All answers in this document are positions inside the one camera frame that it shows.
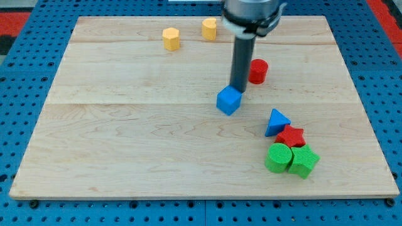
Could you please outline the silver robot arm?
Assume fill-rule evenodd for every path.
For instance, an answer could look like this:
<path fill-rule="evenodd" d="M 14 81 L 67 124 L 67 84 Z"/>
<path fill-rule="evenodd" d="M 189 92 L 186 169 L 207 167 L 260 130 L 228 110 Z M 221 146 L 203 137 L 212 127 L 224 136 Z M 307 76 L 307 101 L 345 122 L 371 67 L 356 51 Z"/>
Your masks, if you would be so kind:
<path fill-rule="evenodd" d="M 222 24 L 236 38 L 265 37 L 279 24 L 286 5 L 280 0 L 225 0 Z"/>

